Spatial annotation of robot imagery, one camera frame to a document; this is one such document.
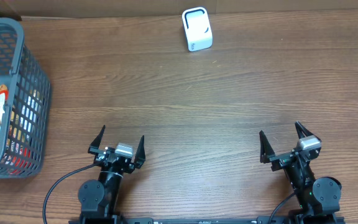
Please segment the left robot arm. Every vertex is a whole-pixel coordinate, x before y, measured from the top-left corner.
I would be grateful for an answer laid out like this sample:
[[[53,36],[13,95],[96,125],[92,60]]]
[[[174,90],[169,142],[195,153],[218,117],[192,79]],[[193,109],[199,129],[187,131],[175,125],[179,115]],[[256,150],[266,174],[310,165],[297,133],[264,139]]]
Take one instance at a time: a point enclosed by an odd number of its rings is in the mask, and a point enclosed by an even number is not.
[[[101,150],[104,130],[100,130],[88,148],[88,153],[94,155],[93,166],[101,170],[96,180],[88,180],[79,188],[80,223],[126,223],[123,215],[116,211],[119,188],[124,174],[133,173],[145,162],[144,137],[141,137],[136,151],[123,143]]]

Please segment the white tube with gold cap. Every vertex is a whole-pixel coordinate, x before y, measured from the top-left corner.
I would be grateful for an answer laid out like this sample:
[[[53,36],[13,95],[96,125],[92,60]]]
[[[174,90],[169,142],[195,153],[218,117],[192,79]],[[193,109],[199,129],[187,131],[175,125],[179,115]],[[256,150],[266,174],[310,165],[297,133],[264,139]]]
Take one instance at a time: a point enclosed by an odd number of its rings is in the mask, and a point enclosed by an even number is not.
[[[37,123],[39,121],[39,93],[33,90],[29,95],[24,95],[24,98],[19,102],[19,126],[24,130],[22,132],[22,141],[31,147],[38,145],[38,131]]]

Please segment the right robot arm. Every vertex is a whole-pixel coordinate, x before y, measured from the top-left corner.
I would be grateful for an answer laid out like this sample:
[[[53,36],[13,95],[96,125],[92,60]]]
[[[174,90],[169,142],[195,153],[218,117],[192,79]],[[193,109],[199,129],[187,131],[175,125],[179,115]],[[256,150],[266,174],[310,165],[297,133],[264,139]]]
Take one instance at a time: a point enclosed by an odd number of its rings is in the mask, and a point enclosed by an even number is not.
[[[270,164],[272,171],[283,170],[293,193],[282,200],[270,214],[268,223],[344,223],[338,218],[342,185],[334,177],[316,178],[310,162],[316,159],[322,148],[322,140],[295,122],[298,135],[296,146],[287,153],[277,155],[263,131],[259,132],[260,162]],[[296,197],[299,209],[291,210],[287,216],[278,217],[277,212]]]

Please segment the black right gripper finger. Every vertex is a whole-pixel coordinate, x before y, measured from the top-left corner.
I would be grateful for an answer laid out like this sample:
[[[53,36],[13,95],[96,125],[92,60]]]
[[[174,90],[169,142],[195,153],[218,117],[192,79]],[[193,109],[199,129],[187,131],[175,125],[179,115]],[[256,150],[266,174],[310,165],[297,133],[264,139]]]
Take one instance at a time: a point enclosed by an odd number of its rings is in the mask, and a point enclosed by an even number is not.
[[[275,157],[275,152],[272,149],[269,140],[267,139],[266,135],[263,131],[259,132],[259,138],[260,138],[260,162],[261,163],[270,163],[271,158]]]
[[[313,135],[313,133],[306,129],[299,121],[295,122],[295,128],[299,139]]]

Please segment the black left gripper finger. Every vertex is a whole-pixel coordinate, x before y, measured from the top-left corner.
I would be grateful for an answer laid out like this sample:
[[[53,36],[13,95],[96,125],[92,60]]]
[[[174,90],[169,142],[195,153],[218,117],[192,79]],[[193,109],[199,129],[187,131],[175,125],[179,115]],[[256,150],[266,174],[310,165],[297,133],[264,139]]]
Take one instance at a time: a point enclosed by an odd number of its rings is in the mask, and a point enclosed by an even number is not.
[[[88,148],[88,153],[89,154],[99,154],[101,152],[99,147],[100,147],[100,144],[101,144],[101,141],[102,141],[102,138],[103,138],[105,128],[106,128],[106,126],[104,125],[101,128],[99,134],[95,137],[95,139],[89,145],[89,148]]]
[[[134,159],[134,165],[136,169],[140,169],[145,162],[145,149],[144,149],[144,136],[141,137],[137,152]]]

